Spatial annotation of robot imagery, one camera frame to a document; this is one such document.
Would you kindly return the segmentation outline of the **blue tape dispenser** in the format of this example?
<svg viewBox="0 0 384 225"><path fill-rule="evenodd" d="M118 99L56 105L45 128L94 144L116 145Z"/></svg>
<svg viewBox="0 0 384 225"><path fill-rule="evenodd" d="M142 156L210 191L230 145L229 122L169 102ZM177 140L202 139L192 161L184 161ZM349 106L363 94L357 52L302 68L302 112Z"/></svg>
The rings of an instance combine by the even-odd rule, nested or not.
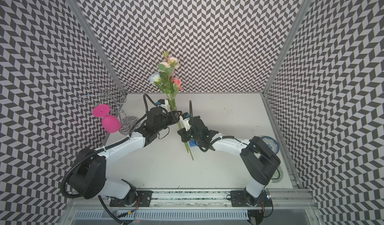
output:
<svg viewBox="0 0 384 225"><path fill-rule="evenodd" d="M197 145L196 141L192 139L189 141L189 147L198 147L198 145Z"/></svg>

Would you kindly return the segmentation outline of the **artificial rose bouquet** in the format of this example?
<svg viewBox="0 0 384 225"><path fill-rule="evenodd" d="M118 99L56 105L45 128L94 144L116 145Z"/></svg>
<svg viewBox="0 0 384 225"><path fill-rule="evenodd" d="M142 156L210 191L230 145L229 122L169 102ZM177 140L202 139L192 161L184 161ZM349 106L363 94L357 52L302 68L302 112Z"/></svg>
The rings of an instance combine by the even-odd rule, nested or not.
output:
<svg viewBox="0 0 384 225"><path fill-rule="evenodd" d="M167 96L170 110L176 111L176 96L183 89L181 80L175 76L180 63L168 51L163 51L162 56L163 60L157 65L158 72L149 77L149 82Z"/></svg>

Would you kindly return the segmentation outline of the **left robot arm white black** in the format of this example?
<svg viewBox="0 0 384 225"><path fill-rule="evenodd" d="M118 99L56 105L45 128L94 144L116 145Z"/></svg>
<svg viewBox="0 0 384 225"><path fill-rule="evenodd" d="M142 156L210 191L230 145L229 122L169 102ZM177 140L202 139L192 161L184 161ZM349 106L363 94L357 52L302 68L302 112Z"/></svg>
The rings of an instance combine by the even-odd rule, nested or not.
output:
<svg viewBox="0 0 384 225"><path fill-rule="evenodd" d="M132 206L138 200L136 187L128 181L107 176L107 169L129 153L153 142L161 130L179 122L181 111L169 111L164 100L153 102L143 95L145 114L134 123L128 136L98 149L81 150L60 185L61 194L69 199L91 199L96 196L120 200Z"/></svg>

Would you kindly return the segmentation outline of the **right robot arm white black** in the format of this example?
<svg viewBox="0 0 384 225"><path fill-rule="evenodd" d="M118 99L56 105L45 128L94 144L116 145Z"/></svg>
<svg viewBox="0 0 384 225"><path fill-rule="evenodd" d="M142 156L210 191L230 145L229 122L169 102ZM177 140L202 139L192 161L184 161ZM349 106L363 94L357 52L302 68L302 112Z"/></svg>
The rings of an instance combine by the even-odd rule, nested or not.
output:
<svg viewBox="0 0 384 225"><path fill-rule="evenodd" d="M243 191L242 200L250 207L264 204L265 187L279 173L281 160L262 138L255 136L250 140L240 140L230 135L210 130L199 116L193 115L193 105L189 102L189 112L182 114L184 128L178 131L182 142L194 141L202 152L223 151L242 159L251 181Z"/></svg>

